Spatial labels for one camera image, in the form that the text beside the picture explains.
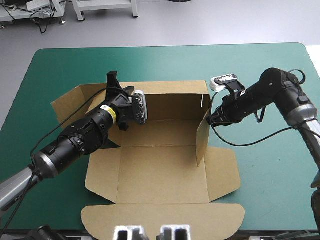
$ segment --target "white shelf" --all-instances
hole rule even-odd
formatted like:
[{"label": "white shelf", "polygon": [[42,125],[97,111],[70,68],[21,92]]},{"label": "white shelf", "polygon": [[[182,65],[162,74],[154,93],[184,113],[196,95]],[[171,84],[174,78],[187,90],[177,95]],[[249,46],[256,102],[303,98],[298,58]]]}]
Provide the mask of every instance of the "white shelf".
[{"label": "white shelf", "polygon": [[[63,17],[65,14],[65,7],[66,3],[59,3],[61,0],[52,0],[52,3],[56,9],[56,12],[54,13],[54,17]],[[12,15],[14,19],[28,19],[33,14],[32,12],[27,12],[23,10],[16,9],[15,11],[10,11],[7,9],[8,12]],[[0,6],[0,22],[9,22],[13,21],[12,17],[7,13],[7,11]],[[31,18],[48,18],[48,15],[42,15],[41,13],[36,13],[32,15]]]},{"label": "white shelf", "polygon": [[131,8],[130,0],[85,0],[79,1],[80,10],[126,9]]}]

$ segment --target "gray floor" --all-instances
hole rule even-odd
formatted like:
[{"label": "gray floor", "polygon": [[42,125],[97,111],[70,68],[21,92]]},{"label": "gray floor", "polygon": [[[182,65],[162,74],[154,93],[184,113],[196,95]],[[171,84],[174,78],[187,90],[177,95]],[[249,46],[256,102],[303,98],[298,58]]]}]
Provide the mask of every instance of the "gray floor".
[{"label": "gray floor", "polygon": [[68,4],[67,24],[50,25],[44,35],[30,21],[0,30],[0,127],[39,49],[283,42],[320,45],[318,0],[143,0],[138,10],[138,18],[132,18],[130,9],[86,12],[85,21],[79,22]]}]

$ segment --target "silver metal arm segment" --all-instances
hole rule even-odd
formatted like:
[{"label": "silver metal arm segment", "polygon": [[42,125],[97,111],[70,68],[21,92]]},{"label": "silver metal arm segment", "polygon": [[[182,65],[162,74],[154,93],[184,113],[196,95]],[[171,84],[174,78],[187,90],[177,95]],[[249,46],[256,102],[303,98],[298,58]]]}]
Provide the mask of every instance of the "silver metal arm segment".
[{"label": "silver metal arm segment", "polygon": [[[320,124],[318,120],[313,120],[313,121],[307,121],[301,127],[302,128],[299,130],[299,132],[305,144],[307,145],[316,165],[320,169],[320,138],[314,135],[313,133],[307,130],[304,130],[304,129],[308,129],[320,135]],[[320,172],[319,171],[311,184],[311,188],[320,188]]]},{"label": "silver metal arm segment", "polygon": [[[32,176],[32,170],[27,167],[16,175],[0,184],[0,218],[14,205],[22,196]],[[29,190],[39,182],[35,175]]]}]

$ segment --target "white table leg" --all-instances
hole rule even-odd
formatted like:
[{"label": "white table leg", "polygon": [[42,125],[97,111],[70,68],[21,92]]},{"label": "white table leg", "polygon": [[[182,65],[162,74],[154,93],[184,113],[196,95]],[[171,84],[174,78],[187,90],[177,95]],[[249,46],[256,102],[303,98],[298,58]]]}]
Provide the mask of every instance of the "white table leg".
[{"label": "white table leg", "polygon": [[131,0],[132,4],[132,14],[134,18],[137,18],[139,16],[138,14],[138,5],[137,5],[137,0]]},{"label": "white table leg", "polygon": [[79,21],[85,20],[84,16],[81,13],[81,10],[80,10],[80,8],[78,6],[78,1],[77,0],[72,0],[72,4],[73,4],[74,11],[76,13],[76,16],[78,17],[78,20]]}]

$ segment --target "cable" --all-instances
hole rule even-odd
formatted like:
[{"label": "cable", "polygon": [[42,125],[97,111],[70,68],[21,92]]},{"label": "cable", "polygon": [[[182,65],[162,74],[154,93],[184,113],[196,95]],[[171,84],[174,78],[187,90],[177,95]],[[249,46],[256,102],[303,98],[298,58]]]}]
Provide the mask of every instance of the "cable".
[{"label": "cable", "polygon": [[[63,120],[58,126],[56,126],[53,130],[51,130],[49,133],[47,133],[46,135],[44,135],[37,143],[36,145],[33,147],[33,149],[30,151],[30,157],[31,157],[31,161],[32,161],[32,165],[35,168],[36,164],[35,164],[35,160],[34,160],[34,151],[37,149],[37,147],[39,146],[39,144],[48,136],[50,136],[54,131],[56,131],[59,127],[61,127],[63,124],[65,124],[70,118],[72,118],[77,112],[79,112],[80,109],[82,109],[86,104],[88,104],[95,96],[97,96],[99,93],[103,92],[104,90],[106,90],[107,88],[102,88],[99,91],[97,91],[95,94],[93,94],[87,101],[85,101],[77,110],[75,110],[71,115],[69,115],[65,120]],[[21,198],[19,199],[19,202],[17,203],[17,206],[15,207],[14,211],[12,212],[9,220],[6,222],[4,228],[2,229],[1,233],[0,233],[0,239],[2,238],[5,230],[9,227],[9,224],[11,223],[11,221],[13,220],[14,216],[16,215],[17,211],[19,210],[19,207],[21,206],[23,200],[25,199],[25,196],[32,184],[32,181],[35,177],[35,172],[32,173],[31,178],[29,179],[22,195]]]},{"label": "cable", "polygon": [[312,131],[310,129],[307,129],[307,128],[303,127],[303,126],[300,126],[298,129],[303,129],[303,130],[305,130],[305,131],[307,131],[309,133],[312,133],[313,135],[317,136],[318,138],[320,138],[320,135],[318,133],[316,133],[316,132],[314,132],[314,131]]},{"label": "cable", "polygon": [[[210,107],[210,114],[212,112],[212,106],[213,106],[213,103],[214,103],[214,99],[215,99],[215,96],[217,95],[218,93],[216,92],[213,97],[212,97],[212,100],[211,100],[211,107]],[[212,119],[211,117],[209,117],[210,119],[210,126],[212,127],[214,133],[217,135],[217,137],[223,141],[224,143],[228,144],[228,145],[231,145],[231,146],[234,146],[234,147],[248,147],[248,146],[252,146],[252,145],[255,145],[255,144],[258,144],[258,143],[261,143],[269,138],[272,138],[273,136],[277,135],[277,134],[280,134],[282,132],[285,132],[285,131],[288,131],[288,130],[291,130],[291,129],[294,129],[296,126],[291,126],[291,127],[287,127],[287,128],[284,128],[284,129],[281,129],[279,131],[276,131],[274,133],[272,133],[271,135],[269,136],[266,136],[258,141],[255,141],[255,142],[251,142],[251,143],[247,143],[247,144],[235,144],[235,143],[232,143],[232,142],[229,142],[227,140],[225,140],[222,136],[220,136],[220,134],[217,132],[217,130],[215,129],[213,123],[212,123]],[[220,122],[221,124],[232,124],[232,122]]]},{"label": "cable", "polygon": [[88,104],[95,96],[97,96],[99,93],[103,92],[107,88],[102,88],[99,91],[97,91],[95,94],[93,94],[87,101],[85,101],[77,110],[75,110],[71,115],[69,115],[65,120],[63,120],[58,126],[56,126],[54,129],[52,129],[50,132],[48,132],[46,135],[44,135],[40,140],[36,143],[36,145],[33,147],[33,149],[30,152],[30,157],[35,164],[34,161],[34,151],[37,149],[37,147],[40,145],[40,143],[48,136],[50,136],[54,131],[56,131],[58,128],[60,128],[63,124],[65,124],[70,118],[72,118],[77,112],[79,112],[80,109],[82,109],[86,104]]},{"label": "cable", "polygon": [[26,194],[27,194],[27,192],[28,192],[28,190],[29,190],[29,188],[30,188],[30,186],[31,186],[31,184],[32,184],[32,181],[33,181],[34,177],[35,177],[35,173],[32,173],[32,175],[31,175],[31,177],[30,177],[30,179],[29,179],[29,181],[28,181],[28,183],[27,183],[27,185],[26,185],[26,187],[25,187],[25,189],[24,189],[24,191],[23,191],[23,193],[22,193],[22,196],[21,196],[21,198],[19,199],[19,202],[17,203],[17,205],[16,205],[15,209],[13,210],[10,218],[8,219],[8,221],[6,222],[5,226],[3,227],[3,229],[2,229],[2,231],[1,231],[1,233],[0,233],[0,239],[1,239],[2,236],[4,235],[5,231],[6,231],[7,228],[9,227],[9,224],[10,224],[11,221],[14,219],[17,211],[19,210],[19,208],[20,208],[23,200],[25,199],[25,196],[26,196]]},{"label": "cable", "polygon": [[46,25],[45,25],[45,29],[44,29],[44,30],[42,30],[42,28],[41,28],[41,26],[40,26],[39,23],[34,22],[34,23],[38,26],[38,28],[40,29],[40,33],[41,33],[41,34],[44,34],[44,33],[47,31],[48,25],[49,25],[49,23],[51,22],[51,19],[54,17],[55,12],[56,12],[56,10],[53,10],[53,14],[50,14],[50,17],[49,17],[49,19],[48,19],[47,22],[46,22]]}]

